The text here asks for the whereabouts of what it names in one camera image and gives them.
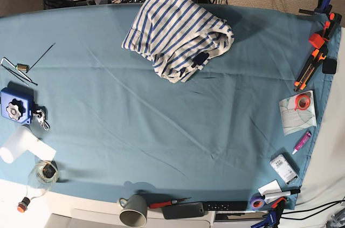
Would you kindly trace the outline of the black smartphone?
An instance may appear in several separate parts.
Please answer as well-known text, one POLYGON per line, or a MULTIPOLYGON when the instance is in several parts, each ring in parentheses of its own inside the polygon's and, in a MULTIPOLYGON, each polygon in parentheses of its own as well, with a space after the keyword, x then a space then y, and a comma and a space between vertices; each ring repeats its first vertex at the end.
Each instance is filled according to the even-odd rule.
POLYGON ((204 216, 204 208, 202 202, 176 204, 161 208, 165 219, 186 219, 204 216))

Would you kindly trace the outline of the black remote control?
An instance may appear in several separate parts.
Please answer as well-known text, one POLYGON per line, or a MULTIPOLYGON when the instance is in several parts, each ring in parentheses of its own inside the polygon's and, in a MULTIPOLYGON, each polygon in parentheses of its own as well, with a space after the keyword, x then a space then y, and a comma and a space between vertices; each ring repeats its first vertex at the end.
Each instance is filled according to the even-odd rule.
POLYGON ((245 211, 247 201, 206 201, 203 202, 204 211, 245 211))

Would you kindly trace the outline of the blue spring clamp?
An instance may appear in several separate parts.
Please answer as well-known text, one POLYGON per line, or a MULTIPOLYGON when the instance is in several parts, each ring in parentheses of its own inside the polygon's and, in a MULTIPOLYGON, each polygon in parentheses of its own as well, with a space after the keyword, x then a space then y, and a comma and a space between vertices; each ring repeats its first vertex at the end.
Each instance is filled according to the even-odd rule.
POLYGON ((331 0, 318 0, 317 7, 313 10, 303 10, 299 9, 299 13, 303 13, 306 15, 315 15, 315 14, 330 14, 332 9, 332 5, 330 4, 331 0))
POLYGON ((265 219, 259 223, 251 225, 251 228, 278 227, 286 202, 286 197, 280 197, 277 199, 272 205, 272 210, 265 215, 265 219))

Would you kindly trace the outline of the white paper tag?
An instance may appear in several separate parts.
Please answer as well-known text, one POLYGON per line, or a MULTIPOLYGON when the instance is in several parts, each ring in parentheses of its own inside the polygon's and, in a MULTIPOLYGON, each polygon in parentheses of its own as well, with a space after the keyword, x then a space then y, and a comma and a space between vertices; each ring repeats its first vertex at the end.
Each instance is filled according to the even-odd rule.
POLYGON ((258 188, 258 191, 263 196, 265 194, 281 192, 281 188, 278 181, 275 179, 272 182, 258 188))

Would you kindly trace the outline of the black square foam pad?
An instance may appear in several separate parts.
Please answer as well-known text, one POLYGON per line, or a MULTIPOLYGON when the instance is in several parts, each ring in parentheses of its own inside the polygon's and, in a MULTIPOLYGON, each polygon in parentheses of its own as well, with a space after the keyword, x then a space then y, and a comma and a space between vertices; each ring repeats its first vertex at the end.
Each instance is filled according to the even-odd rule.
POLYGON ((333 58, 326 58, 322 65, 322 73, 324 74, 332 74, 336 73, 337 69, 337 60, 333 58))

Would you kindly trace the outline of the purple tape roll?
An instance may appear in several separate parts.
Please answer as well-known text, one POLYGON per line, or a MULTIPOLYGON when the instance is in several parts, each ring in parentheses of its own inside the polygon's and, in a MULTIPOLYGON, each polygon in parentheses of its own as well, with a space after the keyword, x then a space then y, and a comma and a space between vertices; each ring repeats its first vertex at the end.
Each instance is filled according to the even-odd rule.
POLYGON ((252 196, 250 200, 250 208, 253 211, 260 210, 265 206, 266 202, 264 196, 252 196))

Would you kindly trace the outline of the black zip tie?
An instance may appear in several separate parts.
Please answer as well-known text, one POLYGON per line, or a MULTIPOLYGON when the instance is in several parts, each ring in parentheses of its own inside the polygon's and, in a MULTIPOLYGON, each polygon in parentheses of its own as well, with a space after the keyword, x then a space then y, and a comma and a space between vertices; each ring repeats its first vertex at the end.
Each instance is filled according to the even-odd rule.
POLYGON ((54 46, 55 46, 55 44, 56 43, 53 43, 37 60, 36 60, 36 62, 32 65, 32 66, 30 66, 28 69, 27 69, 27 71, 26 71, 26 73, 28 73, 50 50, 51 50, 51 48, 53 48, 54 46))

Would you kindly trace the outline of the red handled screwdriver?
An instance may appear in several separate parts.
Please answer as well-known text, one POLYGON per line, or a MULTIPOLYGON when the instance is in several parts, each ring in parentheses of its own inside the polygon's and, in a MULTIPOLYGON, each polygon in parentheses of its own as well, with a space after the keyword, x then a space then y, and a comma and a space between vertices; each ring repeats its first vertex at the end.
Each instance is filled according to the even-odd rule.
POLYGON ((183 201, 185 201, 187 199, 190 199, 190 197, 188 197, 188 198, 181 198, 181 199, 172 199, 172 200, 169 200, 169 201, 159 202, 159 203, 152 203, 152 204, 149 205, 149 208, 150 209, 158 209, 158 208, 163 208, 163 207, 166 207, 166 206, 172 206, 174 204, 183 202, 183 201))

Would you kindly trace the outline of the orange black bar clamp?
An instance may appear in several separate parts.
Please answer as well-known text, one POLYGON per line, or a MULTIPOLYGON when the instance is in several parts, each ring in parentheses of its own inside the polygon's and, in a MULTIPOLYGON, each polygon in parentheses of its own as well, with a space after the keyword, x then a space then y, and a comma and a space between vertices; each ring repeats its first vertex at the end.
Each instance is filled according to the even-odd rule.
POLYGON ((338 26, 340 26, 342 16, 339 13, 332 12, 328 15, 328 20, 325 22, 323 30, 313 33, 309 42, 316 49, 320 49, 326 42, 329 42, 338 26))

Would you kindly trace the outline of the white boxed hard drive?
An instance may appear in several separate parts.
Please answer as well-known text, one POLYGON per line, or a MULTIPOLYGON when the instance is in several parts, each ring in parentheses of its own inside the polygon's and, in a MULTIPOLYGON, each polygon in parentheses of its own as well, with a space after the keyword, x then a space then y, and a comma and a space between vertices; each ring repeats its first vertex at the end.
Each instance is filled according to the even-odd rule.
POLYGON ((270 161, 270 166, 286 184, 290 184, 298 178, 298 174, 282 154, 272 159, 270 161))

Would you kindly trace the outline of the blue spring clamp top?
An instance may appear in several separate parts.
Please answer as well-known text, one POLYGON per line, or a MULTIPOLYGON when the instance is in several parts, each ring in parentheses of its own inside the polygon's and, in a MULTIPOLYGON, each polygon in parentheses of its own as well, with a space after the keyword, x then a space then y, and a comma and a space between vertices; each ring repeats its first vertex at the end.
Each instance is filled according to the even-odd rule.
POLYGON ((299 13, 303 13, 306 15, 315 15, 315 14, 330 14, 332 9, 332 5, 330 4, 331 0, 318 0, 317 7, 313 10, 303 10, 299 9, 299 13))

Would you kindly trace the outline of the clear glass bottle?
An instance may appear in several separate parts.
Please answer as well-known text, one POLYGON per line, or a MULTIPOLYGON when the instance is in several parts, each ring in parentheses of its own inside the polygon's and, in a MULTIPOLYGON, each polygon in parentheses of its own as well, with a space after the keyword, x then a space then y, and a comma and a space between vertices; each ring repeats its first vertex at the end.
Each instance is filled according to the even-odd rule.
POLYGON ((17 210, 24 213, 34 199, 51 190, 58 177, 58 169, 52 161, 40 160, 37 162, 28 176, 26 195, 18 203, 17 210))

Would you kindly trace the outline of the silver allen key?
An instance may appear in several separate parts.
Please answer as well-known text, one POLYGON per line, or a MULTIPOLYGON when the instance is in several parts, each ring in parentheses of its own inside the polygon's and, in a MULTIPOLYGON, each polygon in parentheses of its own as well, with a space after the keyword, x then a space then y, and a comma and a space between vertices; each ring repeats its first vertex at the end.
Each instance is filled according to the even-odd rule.
POLYGON ((19 81, 24 83, 27 87, 29 87, 29 84, 33 84, 37 86, 38 84, 33 82, 31 78, 27 76, 27 73, 25 71, 18 71, 15 68, 15 64, 13 64, 9 59, 6 57, 3 57, 1 59, 1 66, 7 70, 10 74, 12 74, 14 77, 16 77, 19 81))

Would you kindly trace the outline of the blue white striped T-shirt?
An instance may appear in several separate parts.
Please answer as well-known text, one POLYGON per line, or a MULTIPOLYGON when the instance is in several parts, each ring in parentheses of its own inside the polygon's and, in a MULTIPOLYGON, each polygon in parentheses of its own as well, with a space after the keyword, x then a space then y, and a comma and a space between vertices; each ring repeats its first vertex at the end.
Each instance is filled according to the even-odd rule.
POLYGON ((146 0, 121 46, 150 61, 160 78, 174 84, 186 82, 233 42, 226 20, 191 0, 146 0))

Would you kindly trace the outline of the clear plastic cup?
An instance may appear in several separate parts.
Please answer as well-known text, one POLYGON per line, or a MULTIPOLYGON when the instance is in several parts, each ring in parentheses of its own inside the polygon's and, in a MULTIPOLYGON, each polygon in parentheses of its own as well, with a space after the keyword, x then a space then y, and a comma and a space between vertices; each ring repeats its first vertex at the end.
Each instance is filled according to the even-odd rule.
POLYGON ((26 151, 38 157, 38 138, 26 126, 19 126, 8 140, 1 146, 1 159, 12 163, 26 151))

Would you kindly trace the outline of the grey ceramic mug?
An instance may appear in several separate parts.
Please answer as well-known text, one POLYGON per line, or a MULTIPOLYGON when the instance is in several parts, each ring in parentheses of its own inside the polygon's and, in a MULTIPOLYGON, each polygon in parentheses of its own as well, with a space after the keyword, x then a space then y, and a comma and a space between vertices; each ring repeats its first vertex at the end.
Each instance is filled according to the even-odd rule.
POLYGON ((124 225, 129 227, 146 225, 148 206, 142 196, 132 195, 128 199, 119 198, 117 203, 121 208, 119 218, 124 225))

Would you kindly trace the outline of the leaf pattern paper card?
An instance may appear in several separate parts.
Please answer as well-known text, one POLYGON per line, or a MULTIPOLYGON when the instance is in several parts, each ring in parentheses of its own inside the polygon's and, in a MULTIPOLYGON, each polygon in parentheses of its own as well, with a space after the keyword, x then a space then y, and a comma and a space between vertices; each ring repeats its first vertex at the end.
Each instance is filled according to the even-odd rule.
POLYGON ((295 98, 298 94, 282 99, 279 102, 283 134, 285 136, 317 126, 314 92, 309 90, 301 94, 310 97, 311 103, 307 110, 295 110, 295 98))

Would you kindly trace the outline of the blue spring clamp bottom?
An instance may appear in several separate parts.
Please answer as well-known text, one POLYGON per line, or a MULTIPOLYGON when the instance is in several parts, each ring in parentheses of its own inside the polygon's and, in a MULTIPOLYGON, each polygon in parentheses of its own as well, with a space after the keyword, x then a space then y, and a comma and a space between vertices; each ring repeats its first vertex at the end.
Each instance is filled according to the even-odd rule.
POLYGON ((272 205, 272 210, 265 215, 265 219, 259 223, 251 225, 251 228, 278 227, 286 202, 286 197, 280 197, 277 199, 272 205))

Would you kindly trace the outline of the blue box with knob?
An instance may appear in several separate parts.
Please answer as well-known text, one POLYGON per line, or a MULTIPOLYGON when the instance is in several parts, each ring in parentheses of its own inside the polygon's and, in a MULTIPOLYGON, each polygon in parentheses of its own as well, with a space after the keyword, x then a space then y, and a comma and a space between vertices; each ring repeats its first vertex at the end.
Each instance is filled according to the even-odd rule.
POLYGON ((33 117, 33 95, 15 89, 1 90, 1 116, 16 123, 30 125, 33 117))

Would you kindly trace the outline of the red tape roll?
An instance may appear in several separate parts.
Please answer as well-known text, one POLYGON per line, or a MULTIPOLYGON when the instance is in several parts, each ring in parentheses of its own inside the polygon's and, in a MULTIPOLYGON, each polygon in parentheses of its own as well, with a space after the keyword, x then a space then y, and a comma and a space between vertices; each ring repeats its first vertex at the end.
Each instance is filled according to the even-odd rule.
POLYGON ((295 98, 295 110, 307 110, 311 104, 311 99, 306 94, 299 94, 295 98))

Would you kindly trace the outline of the black marker pen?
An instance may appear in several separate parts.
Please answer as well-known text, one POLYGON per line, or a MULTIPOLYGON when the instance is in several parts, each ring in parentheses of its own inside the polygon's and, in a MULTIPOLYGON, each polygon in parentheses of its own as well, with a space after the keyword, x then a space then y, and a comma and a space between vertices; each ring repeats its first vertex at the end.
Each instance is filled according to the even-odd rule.
POLYGON ((287 190, 287 191, 282 191, 282 192, 275 192, 275 193, 263 195, 263 199, 270 200, 270 199, 275 199, 275 198, 280 198, 280 197, 287 197, 290 195, 299 194, 300 192, 301 192, 300 189, 292 189, 292 190, 287 190))

